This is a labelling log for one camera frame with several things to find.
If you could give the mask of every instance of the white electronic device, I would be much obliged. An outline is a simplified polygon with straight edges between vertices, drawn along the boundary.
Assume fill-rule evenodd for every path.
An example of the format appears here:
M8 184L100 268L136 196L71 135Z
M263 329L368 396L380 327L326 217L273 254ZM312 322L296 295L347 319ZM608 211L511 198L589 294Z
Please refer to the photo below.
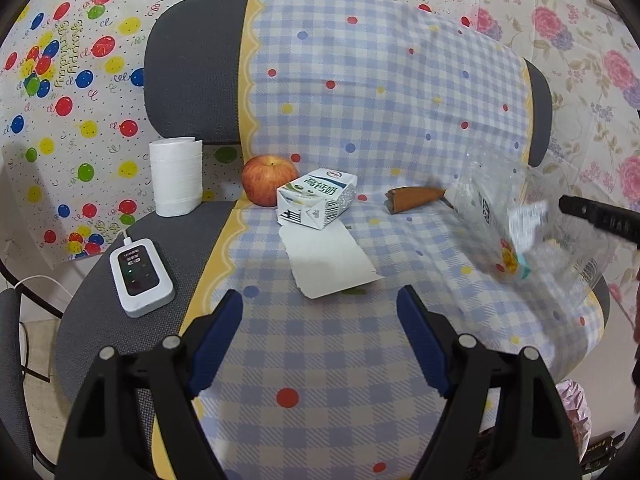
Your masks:
M174 298L174 284L149 238L132 242L126 237L124 246L114 250L109 261L118 298L127 316L144 316Z

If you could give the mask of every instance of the black device screen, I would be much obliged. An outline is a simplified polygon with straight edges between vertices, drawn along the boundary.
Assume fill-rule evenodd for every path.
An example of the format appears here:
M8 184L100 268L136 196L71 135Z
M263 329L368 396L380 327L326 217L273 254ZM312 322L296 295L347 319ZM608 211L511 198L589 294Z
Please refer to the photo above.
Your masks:
M159 285L160 279L144 245L138 245L120 253L118 263L130 296L137 296Z

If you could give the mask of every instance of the white milk carton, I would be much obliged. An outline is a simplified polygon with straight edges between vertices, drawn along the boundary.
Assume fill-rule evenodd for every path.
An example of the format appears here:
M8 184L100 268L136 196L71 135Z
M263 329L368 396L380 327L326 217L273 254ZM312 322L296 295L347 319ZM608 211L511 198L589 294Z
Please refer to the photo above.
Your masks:
M357 183L355 175L320 168L280 186L278 223L288 220L323 229L353 202Z

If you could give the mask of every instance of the apple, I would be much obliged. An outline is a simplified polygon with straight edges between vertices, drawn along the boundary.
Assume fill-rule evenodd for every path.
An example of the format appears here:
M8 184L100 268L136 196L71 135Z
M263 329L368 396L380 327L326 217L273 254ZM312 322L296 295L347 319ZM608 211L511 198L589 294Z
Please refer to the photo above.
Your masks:
M275 207L276 190L300 175L290 160L277 155L258 155L242 168L242 187L255 205Z

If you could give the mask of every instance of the floral wallpaper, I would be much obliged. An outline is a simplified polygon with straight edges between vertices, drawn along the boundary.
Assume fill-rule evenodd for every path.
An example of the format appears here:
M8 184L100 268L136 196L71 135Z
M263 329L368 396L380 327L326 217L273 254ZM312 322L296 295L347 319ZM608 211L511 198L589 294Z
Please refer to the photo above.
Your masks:
M622 20L590 0L480 0L472 25L549 82L554 117L543 174L572 194L640 212L640 52ZM639 266L640 252L623 242L605 272L630 322Z

